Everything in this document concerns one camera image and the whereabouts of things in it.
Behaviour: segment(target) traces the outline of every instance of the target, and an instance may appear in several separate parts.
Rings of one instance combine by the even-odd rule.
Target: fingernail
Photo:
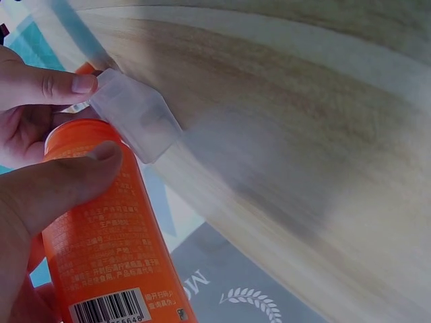
[[[93,150],[88,152],[87,157],[101,162],[115,155],[118,148],[119,146],[114,141],[104,141],[100,145],[95,146]]]
[[[93,89],[95,82],[93,75],[76,75],[72,81],[72,92],[86,94]]]

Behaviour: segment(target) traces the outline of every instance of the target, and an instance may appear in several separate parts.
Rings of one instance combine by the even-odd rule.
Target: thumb
[[[0,66],[0,110],[24,104],[72,105],[86,101],[97,89],[93,75],[77,75],[31,67],[19,61]]]
[[[0,222],[24,241],[34,237],[60,215],[107,190],[122,156],[117,144],[106,141],[86,157],[56,159],[0,176]]]

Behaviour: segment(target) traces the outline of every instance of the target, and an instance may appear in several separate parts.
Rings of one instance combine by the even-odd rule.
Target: clear plastic nozzle cap
[[[152,87],[113,69],[100,74],[98,82],[90,104],[144,164],[154,163],[181,136],[168,105]]]

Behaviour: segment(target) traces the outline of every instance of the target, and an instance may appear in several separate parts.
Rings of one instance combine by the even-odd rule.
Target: orange bottle
[[[76,120],[46,140],[45,160],[116,141],[123,165],[102,196],[43,231],[64,323],[196,323],[154,217],[132,151],[101,120]]]

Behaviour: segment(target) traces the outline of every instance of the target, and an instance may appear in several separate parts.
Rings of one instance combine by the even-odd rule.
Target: barcode
[[[128,323],[151,320],[139,288],[89,299],[69,307],[73,323]]]

